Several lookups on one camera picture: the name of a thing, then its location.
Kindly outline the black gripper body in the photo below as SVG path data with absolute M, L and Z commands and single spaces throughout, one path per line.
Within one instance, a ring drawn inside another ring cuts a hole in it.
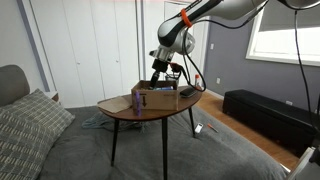
M 151 80 L 157 81 L 159 79 L 159 74 L 161 72 L 165 73 L 167 71 L 168 65 L 168 62 L 163 62 L 158 59 L 155 59 L 152 65 L 152 68 L 155 70 L 155 72 L 153 73 Z

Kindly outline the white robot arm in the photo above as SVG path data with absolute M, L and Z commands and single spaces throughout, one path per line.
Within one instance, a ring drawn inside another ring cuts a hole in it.
M 191 59 L 195 39 L 189 29 L 197 23 L 209 22 L 226 29 L 239 29 L 255 18 L 270 0 L 195 0 L 175 16 L 164 21 L 158 28 L 159 46 L 150 52 L 154 57 L 150 89 L 155 89 L 160 73 L 166 73 L 171 67 L 174 72 L 181 72 L 180 66 L 171 62 L 175 53 Z M 236 20 L 247 16 L 238 26 L 228 26 L 207 17 L 217 16 L 227 20 Z

